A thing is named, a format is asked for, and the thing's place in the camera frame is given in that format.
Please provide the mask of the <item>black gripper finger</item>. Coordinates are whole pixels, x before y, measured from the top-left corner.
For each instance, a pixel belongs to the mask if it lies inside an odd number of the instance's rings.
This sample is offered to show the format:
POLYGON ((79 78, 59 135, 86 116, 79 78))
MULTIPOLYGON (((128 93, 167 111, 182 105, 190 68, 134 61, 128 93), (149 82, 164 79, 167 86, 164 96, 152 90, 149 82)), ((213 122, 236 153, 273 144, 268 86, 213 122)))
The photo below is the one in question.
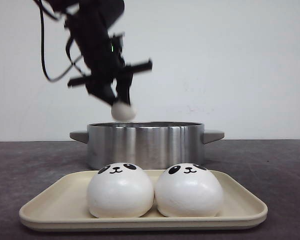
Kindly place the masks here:
POLYGON ((90 82, 86 84, 86 90, 88 94, 95 96, 110 106, 112 106, 116 101, 116 96, 112 90, 110 82, 90 82))
POLYGON ((117 98, 120 102, 123 102, 127 105, 131 104, 130 101, 130 87, 132 84, 133 75, 128 74, 116 78, 116 92, 117 98))

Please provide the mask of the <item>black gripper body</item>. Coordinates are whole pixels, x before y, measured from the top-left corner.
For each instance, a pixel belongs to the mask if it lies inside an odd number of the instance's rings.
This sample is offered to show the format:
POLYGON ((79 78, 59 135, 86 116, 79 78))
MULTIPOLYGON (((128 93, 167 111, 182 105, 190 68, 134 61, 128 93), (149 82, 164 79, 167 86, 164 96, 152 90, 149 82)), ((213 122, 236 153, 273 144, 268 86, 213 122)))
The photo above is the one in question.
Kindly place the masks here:
POLYGON ((67 86, 77 87, 88 83, 112 83, 116 78, 124 75, 134 75, 141 72, 151 71, 153 62, 151 59, 134 65, 127 64, 122 57, 123 34, 113 36, 83 37, 72 33, 66 44, 66 54, 71 58, 70 46, 75 42, 80 50, 81 57, 90 74, 82 74, 69 80, 67 86))

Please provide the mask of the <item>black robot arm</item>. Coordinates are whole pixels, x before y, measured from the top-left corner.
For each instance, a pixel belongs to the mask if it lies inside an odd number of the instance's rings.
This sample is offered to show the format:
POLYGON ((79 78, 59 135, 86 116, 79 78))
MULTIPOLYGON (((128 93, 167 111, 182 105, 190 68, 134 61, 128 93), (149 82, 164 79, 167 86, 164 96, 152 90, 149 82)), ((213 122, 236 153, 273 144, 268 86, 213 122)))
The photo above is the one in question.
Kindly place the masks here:
POLYGON ((80 56, 70 61, 76 63, 83 59, 90 69, 90 75, 72 78, 68 87, 85 85, 89 94, 106 102, 110 106, 117 102, 130 105, 130 87, 135 73, 149 71, 153 67, 151 60, 140 64, 126 64, 122 57, 123 34, 108 35, 108 29, 116 22, 125 10, 122 0, 50 0, 49 12, 42 1, 36 0, 40 17, 48 15, 58 21, 55 13, 65 16, 64 27, 70 36, 65 46, 69 57, 70 48, 76 43, 80 56))

